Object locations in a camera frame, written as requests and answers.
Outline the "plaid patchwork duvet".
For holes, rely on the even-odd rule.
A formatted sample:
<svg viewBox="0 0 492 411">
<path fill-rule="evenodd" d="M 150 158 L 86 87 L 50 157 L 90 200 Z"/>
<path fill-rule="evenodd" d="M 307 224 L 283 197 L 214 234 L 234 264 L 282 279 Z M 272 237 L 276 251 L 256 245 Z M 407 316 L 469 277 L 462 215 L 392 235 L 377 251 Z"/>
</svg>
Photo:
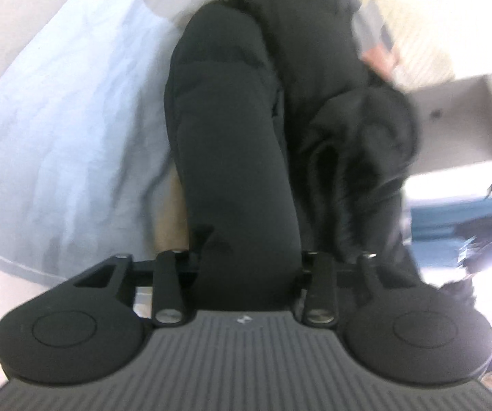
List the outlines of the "plaid patchwork duvet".
<svg viewBox="0 0 492 411">
<path fill-rule="evenodd" d="M 163 91 L 213 0 L 67 0 L 0 78 L 0 270 L 47 286 L 187 232 L 170 186 Z"/>
</svg>

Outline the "black puffer jacket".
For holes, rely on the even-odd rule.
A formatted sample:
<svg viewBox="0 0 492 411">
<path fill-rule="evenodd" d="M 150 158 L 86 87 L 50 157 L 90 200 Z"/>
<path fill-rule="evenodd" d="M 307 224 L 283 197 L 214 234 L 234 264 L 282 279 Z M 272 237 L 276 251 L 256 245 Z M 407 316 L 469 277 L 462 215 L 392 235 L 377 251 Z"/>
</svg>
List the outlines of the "black puffer jacket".
<svg viewBox="0 0 492 411">
<path fill-rule="evenodd" d="M 288 306 L 315 250 L 418 276 L 400 230 L 417 155 L 409 99 L 359 58 L 345 0 L 216 0 L 165 89 L 201 309 Z"/>
</svg>

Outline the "grey wall cabinet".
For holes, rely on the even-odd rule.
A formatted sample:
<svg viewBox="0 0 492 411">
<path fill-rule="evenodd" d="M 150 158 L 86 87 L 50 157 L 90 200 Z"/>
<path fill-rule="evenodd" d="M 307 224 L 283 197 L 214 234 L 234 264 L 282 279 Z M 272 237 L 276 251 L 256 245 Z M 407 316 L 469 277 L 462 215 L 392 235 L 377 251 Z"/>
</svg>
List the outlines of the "grey wall cabinet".
<svg viewBox="0 0 492 411">
<path fill-rule="evenodd" d="M 410 99 L 422 142 L 412 174 L 492 160 L 492 74 L 426 86 Z"/>
</svg>

